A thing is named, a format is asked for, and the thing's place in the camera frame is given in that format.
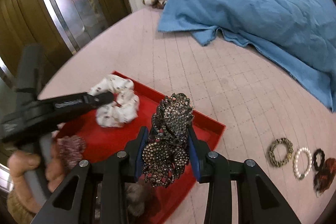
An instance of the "pink scrunchie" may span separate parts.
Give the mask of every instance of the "pink scrunchie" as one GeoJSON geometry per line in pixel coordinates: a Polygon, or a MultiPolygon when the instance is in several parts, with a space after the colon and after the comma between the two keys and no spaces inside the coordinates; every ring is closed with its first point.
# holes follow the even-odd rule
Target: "pink scrunchie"
{"type": "Polygon", "coordinates": [[[82,137],[73,135],[71,137],[57,139],[59,155],[65,166],[71,170],[78,162],[83,159],[82,153],[86,148],[85,141],[82,137]]]}

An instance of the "red tray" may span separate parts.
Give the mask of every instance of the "red tray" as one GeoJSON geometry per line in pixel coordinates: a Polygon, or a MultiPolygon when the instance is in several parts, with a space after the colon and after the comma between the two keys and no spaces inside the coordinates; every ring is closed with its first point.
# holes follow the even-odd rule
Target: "red tray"
{"type": "MultiPolygon", "coordinates": [[[[117,71],[114,71],[113,74],[131,79],[117,71]]],[[[140,98],[138,117],[135,120],[125,124],[123,128],[102,128],[96,123],[95,110],[93,110],[66,123],[57,134],[57,138],[74,134],[81,136],[87,146],[83,158],[90,162],[97,162],[122,150],[129,140],[136,138],[141,126],[147,126],[150,129],[152,114],[156,111],[156,107],[164,95],[133,79],[131,80],[134,82],[134,92],[140,98]]],[[[197,138],[206,141],[210,149],[213,150],[225,130],[225,125],[195,110],[193,114],[193,128],[197,138]]],[[[146,205],[146,211],[137,223],[163,223],[186,197],[195,182],[191,166],[188,165],[181,178],[175,180],[167,189],[155,188],[155,197],[146,205]]]]}

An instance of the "tan knit sleeve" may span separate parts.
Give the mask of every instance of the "tan knit sleeve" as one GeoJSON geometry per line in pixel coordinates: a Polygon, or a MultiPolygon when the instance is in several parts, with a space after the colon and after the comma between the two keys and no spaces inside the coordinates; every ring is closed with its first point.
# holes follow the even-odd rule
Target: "tan knit sleeve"
{"type": "Polygon", "coordinates": [[[18,224],[29,224],[35,215],[22,206],[19,199],[17,198],[15,190],[12,190],[8,194],[7,208],[9,213],[18,224]]]}

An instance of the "human hand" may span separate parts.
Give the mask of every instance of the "human hand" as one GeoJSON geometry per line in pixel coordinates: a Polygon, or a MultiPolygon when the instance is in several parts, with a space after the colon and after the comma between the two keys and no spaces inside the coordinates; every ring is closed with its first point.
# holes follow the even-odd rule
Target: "human hand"
{"type": "MultiPolygon", "coordinates": [[[[51,162],[47,165],[45,175],[48,180],[48,189],[53,192],[65,177],[65,171],[61,160],[58,158],[59,150],[57,144],[51,147],[51,162]]],[[[32,195],[29,185],[25,181],[24,173],[33,170],[40,165],[41,158],[36,154],[28,154],[17,150],[8,160],[10,176],[13,180],[16,195],[20,203],[30,212],[37,213],[41,205],[38,204],[32,195]]]]}

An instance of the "hair accessory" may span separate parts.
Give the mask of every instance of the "hair accessory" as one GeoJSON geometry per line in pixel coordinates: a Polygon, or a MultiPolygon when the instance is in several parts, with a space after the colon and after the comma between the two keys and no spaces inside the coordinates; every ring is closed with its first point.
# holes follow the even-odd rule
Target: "hair accessory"
{"type": "Polygon", "coordinates": [[[312,164],[312,158],[311,158],[311,153],[310,153],[310,150],[308,149],[308,147],[302,147],[302,148],[298,149],[296,151],[295,159],[294,159],[294,174],[295,174],[296,178],[299,179],[299,180],[303,180],[308,175],[308,173],[310,172],[311,164],[312,164]],[[298,160],[299,160],[299,155],[301,154],[301,152],[305,152],[306,155],[308,156],[308,167],[303,174],[300,174],[298,166],[297,166],[298,160]]]}
{"type": "Polygon", "coordinates": [[[77,135],[65,136],[57,139],[57,144],[59,156],[67,169],[71,170],[83,159],[82,153],[86,148],[86,144],[82,137],[77,135]]]}
{"type": "Polygon", "coordinates": [[[194,116],[190,99],[183,93],[165,97],[152,116],[152,130],[143,149],[145,182],[167,188],[184,173],[189,163],[188,126],[194,116]]]}
{"type": "Polygon", "coordinates": [[[284,166],[285,164],[287,164],[290,159],[292,158],[292,155],[293,155],[293,144],[292,142],[287,139],[287,138],[280,138],[280,139],[276,139],[272,144],[271,146],[269,147],[269,151],[268,151],[268,155],[269,155],[269,160],[271,162],[271,164],[274,166],[274,167],[281,167],[281,166],[284,166]],[[286,154],[286,157],[284,160],[282,161],[277,161],[275,159],[275,156],[274,156],[274,149],[279,145],[283,143],[284,145],[286,145],[287,147],[287,154],[286,154]]]}
{"type": "Polygon", "coordinates": [[[97,95],[110,91],[117,95],[115,102],[97,109],[96,121],[102,127],[123,127],[137,118],[139,97],[134,94],[134,83],[117,75],[108,75],[88,92],[97,95]]]}
{"type": "Polygon", "coordinates": [[[320,170],[322,170],[323,165],[324,165],[324,161],[325,161],[325,154],[324,154],[323,150],[322,150],[321,148],[319,148],[319,149],[317,149],[317,150],[314,152],[314,155],[313,155],[313,165],[314,165],[314,169],[315,169],[316,171],[320,171],[320,170]],[[316,161],[316,157],[317,157],[318,154],[321,155],[320,166],[317,165],[317,161],[316,161]]]}
{"type": "Polygon", "coordinates": [[[328,158],[322,169],[314,177],[314,189],[316,196],[322,195],[328,190],[336,175],[336,159],[328,158]]]}

